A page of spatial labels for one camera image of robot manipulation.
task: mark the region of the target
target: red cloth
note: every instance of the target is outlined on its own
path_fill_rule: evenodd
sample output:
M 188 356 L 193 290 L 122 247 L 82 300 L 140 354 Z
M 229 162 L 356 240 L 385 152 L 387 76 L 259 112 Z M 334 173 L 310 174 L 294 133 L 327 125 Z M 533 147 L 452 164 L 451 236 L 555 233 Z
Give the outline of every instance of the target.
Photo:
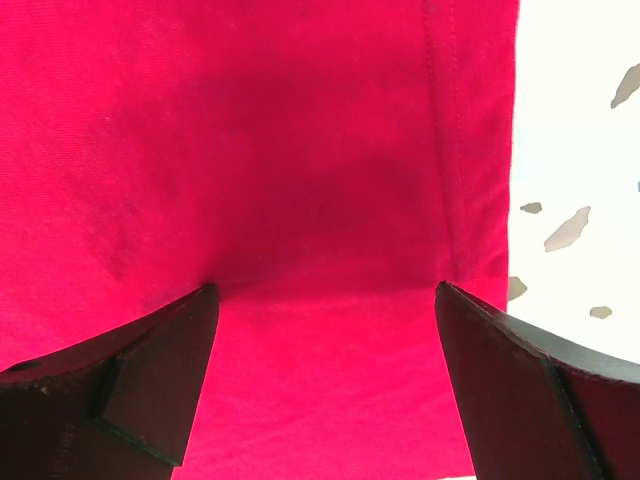
M 507 284 L 515 0 L 0 0 L 0 368 L 205 281 L 185 479 L 471 473 L 433 318 Z

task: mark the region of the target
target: red towel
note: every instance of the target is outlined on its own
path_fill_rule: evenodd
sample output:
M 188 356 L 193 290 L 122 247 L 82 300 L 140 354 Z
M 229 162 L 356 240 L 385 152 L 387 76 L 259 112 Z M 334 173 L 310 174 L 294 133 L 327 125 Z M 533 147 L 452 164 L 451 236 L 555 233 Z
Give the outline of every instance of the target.
M 0 369 L 221 288 L 186 479 L 471 473 L 434 287 L 504 307 L 516 0 L 0 0 Z

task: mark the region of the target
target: gray speckle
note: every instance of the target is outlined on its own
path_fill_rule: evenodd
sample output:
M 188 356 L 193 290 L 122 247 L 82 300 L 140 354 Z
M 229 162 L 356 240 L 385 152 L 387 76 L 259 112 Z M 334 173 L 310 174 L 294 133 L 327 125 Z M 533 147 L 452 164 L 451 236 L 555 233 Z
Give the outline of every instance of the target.
M 545 252 L 549 253 L 573 245 L 575 241 L 580 238 L 580 235 L 582 235 L 584 227 L 589 223 L 590 211 L 591 207 L 582 207 L 573 217 L 560 225 L 556 231 L 545 240 Z
M 616 96 L 611 100 L 611 108 L 616 108 L 622 102 L 626 102 L 638 88 L 640 88 L 640 64 L 631 67 L 625 73 L 616 91 Z
M 509 301 L 521 297 L 527 290 L 529 288 L 520 280 L 520 277 L 509 277 Z
M 520 210 L 527 213 L 540 213 L 542 211 L 542 204 L 540 202 L 527 203 L 520 207 Z
M 609 315 L 611 315 L 613 313 L 613 310 L 611 310 L 609 307 L 593 307 L 591 310 L 589 310 L 589 315 L 591 315 L 594 318 L 607 318 Z

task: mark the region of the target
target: dark plastic part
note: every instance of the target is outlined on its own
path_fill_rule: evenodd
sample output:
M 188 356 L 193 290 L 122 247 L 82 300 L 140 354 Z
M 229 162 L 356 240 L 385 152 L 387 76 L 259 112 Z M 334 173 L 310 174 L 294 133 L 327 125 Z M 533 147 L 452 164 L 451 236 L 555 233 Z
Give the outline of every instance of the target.
M 436 314 L 479 480 L 640 478 L 640 365 L 448 283 Z
M 206 286 L 0 372 L 0 478 L 167 480 L 184 459 L 218 320 Z

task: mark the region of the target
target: red fabric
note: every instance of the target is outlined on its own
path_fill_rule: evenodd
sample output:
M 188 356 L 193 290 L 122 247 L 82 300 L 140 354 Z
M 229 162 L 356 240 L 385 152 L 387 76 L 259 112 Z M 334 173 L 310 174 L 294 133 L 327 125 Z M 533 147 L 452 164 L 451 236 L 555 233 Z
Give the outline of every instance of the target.
M 0 0 L 0 368 L 205 281 L 175 478 L 471 473 L 433 318 L 504 307 L 515 0 Z

